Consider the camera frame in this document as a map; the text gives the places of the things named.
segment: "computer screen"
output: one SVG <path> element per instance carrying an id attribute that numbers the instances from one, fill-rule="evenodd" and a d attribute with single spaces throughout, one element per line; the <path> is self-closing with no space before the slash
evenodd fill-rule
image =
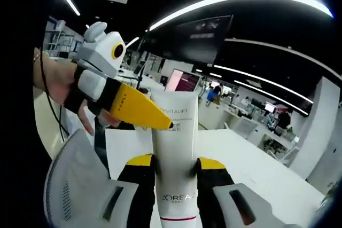
<path id="1" fill-rule="evenodd" d="M 223 45 L 231 16 L 184 22 L 149 33 L 144 49 L 165 59 L 212 64 Z"/>
<path id="2" fill-rule="evenodd" d="M 138 63 L 137 67 L 134 70 L 135 75 L 139 75 L 139 73 L 140 73 L 141 69 L 144 67 L 145 63 L 146 63 L 146 61 L 140 61 Z"/>
<path id="3" fill-rule="evenodd" d="M 230 87 L 227 87 L 227 86 L 225 86 L 225 85 L 223 86 L 222 93 L 223 93 L 224 95 L 228 95 L 230 91 L 231 91 L 231 88 L 230 88 Z"/>
<path id="4" fill-rule="evenodd" d="M 210 84 L 210 86 L 211 86 L 212 88 L 215 88 L 215 87 L 218 86 L 218 85 L 220 85 L 220 84 L 219 84 L 219 82 L 217 82 L 217 81 L 213 81 L 213 82 Z"/>
<path id="5" fill-rule="evenodd" d="M 192 92 L 195 90 L 198 81 L 199 76 L 174 69 L 165 87 L 165 91 Z"/>
<path id="6" fill-rule="evenodd" d="M 273 113 L 275 108 L 276 108 L 276 106 L 274 106 L 273 104 L 270 104 L 270 103 L 266 102 L 265 110 L 267 110 L 267 111 Z"/>

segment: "floor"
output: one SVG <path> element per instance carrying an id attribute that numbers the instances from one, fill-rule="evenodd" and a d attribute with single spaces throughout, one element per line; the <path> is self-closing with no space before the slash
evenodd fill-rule
<path id="1" fill-rule="evenodd" d="M 63 141 L 45 93 L 35 98 L 34 108 L 39 136 L 49 156 L 53 158 L 61 149 Z"/>

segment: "ceiling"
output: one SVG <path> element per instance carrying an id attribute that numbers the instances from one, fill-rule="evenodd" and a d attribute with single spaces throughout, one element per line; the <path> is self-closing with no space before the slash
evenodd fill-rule
<path id="1" fill-rule="evenodd" d="M 80 34 L 98 20 L 108 23 L 108 31 L 119 31 L 126 42 L 142 36 L 153 23 L 200 0 L 128 0 L 127 4 L 104 0 L 72 0 L 81 15 L 76 16 L 64 0 L 56 0 L 51 15 L 66 20 L 67 26 Z M 287 0 L 235 0 L 207 6 L 188 14 L 202 17 L 233 15 L 226 38 L 271 43 L 304 53 L 342 74 L 341 52 L 337 47 L 340 28 L 338 0 L 319 0 L 331 10 L 325 13 Z M 255 44 L 224 42 L 215 64 L 241 70 L 279 83 L 306 97 L 312 96 L 324 75 L 341 86 L 341 81 L 324 68 L 300 56 Z M 222 79 L 246 83 L 246 76 L 217 68 L 201 66 L 205 72 L 222 75 Z M 303 100 L 291 93 L 261 83 L 262 89 L 296 106 Z"/>

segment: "white desk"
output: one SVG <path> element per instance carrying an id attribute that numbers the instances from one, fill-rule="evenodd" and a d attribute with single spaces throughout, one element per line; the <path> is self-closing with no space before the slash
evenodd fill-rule
<path id="1" fill-rule="evenodd" d="M 198 104 L 198 123 L 208 130 L 222 129 L 229 114 L 224 108 L 215 103 L 206 106 L 206 98 L 202 97 L 202 101 Z"/>
<path id="2" fill-rule="evenodd" d="M 294 144 L 292 142 L 288 141 L 284 137 L 280 137 L 280 136 L 272 133 L 271 131 L 269 131 L 267 129 L 267 127 L 265 127 L 265 125 L 259 123 L 258 121 L 255 121 L 255 120 L 252 120 L 252 121 L 257 123 L 258 126 L 248 136 L 247 140 L 250 141 L 255 146 L 259 147 L 263 137 L 266 135 L 266 136 L 270 137 L 271 139 L 277 141 L 281 145 L 283 145 L 287 150 L 290 150 L 294 147 Z"/>
<path id="3" fill-rule="evenodd" d="M 152 142 L 132 131 L 106 130 L 108 165 L 116 179 L 133 156 L 152 152 Z M 310 225 L 324 195 L 241 136 L 229 129 L 198 131 L 198 155 L 222 162 L 235 183 L 243 183 L 267 200 L 273 214 L 286 224 Z M 154 206 L 151 227 L 160 227 Z"/>
<path id="4" fill-rule="evenodd" d="M 235 105 L 235 104 L 230 104 L 230 106 L 232 106 L 235 109 L 238 109 L 239 111 L 241 111 L 244 114 L 248 114 L 248 112 L 245 109 L 242 109 L 241 107 Z"/>
<path id="5" fill-rule="evenodd" d="M 124 78 L 125 77 L 136 77 L 137 76 L 134 74 L 134 72 L 132 70 L 126 70 L 126 69 L 122 69 L 123 73 L 117 73 L 115 79 L 119 80 L 123 83 L 127 83 L 130 84 L 132 83 L 133 86 L 135 87 L 136 84 L 138 83 L 137 80 L 132 80 L 129 78 Z M 140 82 L 140 85 L 144 88 L 150 89 L 150 90 L 159 90 L 159 91 L 164 91 L 165 87 L 162 84 L 159 84 L 158 82 L 154 81 L 153 79 L 143 75 L 142 76 L 142 81 Z"/>

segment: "wall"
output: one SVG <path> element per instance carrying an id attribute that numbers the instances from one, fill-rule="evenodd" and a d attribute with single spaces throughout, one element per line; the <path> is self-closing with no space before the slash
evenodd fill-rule
<path id="1" fill-rule="evenodd" d="M 290 169 L 308 178 L 325 152 L 334 129 L 340 88 L 323 77 L 317 84 L 314 103 L 306 118 L 297 146 L 300 147 Z"/>
<path id="2" fill-rule="evenodd" d="M 298 112 L 293 111 L 291 114 L 291 127 L 293 128 L 293 133 L 300 136 L 302 128 L 306 122 L 306 117 L 303 117 Z"/>
<path id="3" fill-rule="evenodd" d="M 173 69 L 179 69 L 185 72 L 191 72 L 193 64 L 186 64 L 180 61 L 165 60 L 165 63 L 161 69 L 161 74 L 163 76 L 170 77 Z"/>
<path id="4" fill-rule="evenodd" d="M 329 184 L 335 183 L 342 176 L 342 108 L 336 115 L 335 127 L 327 149 L 315 166 L 307 181 L 317 190 L 326 194 Z"/>
<path id="5" fill-rule="evenodd" d="M 256 100 L 258 100 L 258 101 L 260 101 L 262 103 L 264 101 L 268 101 L 271 104 L 274 103 L 274 100 L 272 100 L 270 98 L 267 98 L 266 96 L 262 96 L 262 95 L 260 95 L 260 94 L 258 94 L 256 92 L 251 91 L 251 90 L 249 90 L 247 88 L 244 88 L 244 87 L 238 87 L 237 93 L 235 95 L 239 95 L 240 101 L 242 99 L 245 99 L 248 96 L 249 98 L 254 98 L 254 99 L 256 99 Z"/>

